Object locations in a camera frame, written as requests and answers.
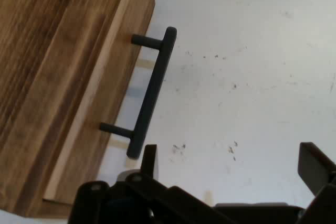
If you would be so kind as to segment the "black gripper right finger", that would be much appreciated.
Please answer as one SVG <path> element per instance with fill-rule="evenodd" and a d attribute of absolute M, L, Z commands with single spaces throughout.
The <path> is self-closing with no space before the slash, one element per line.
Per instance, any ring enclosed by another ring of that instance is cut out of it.
<path fill-rule="evenodd" d="M 312 142 L 301 143 L 298 174 L 314 195 L 298 223 L 335 223 L 335 163 Z"/>

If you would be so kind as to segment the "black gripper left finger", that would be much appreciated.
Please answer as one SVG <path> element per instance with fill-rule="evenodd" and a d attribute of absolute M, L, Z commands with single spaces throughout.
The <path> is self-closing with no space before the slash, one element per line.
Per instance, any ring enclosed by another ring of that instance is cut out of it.
<path fill-rule="evenodd" d="M 146 145 L 141 168 L 125 179 L 80 186 L 68 223 L 231 223 L 179 187 L 158 182 L 157 172 L 157 146 Z"/>

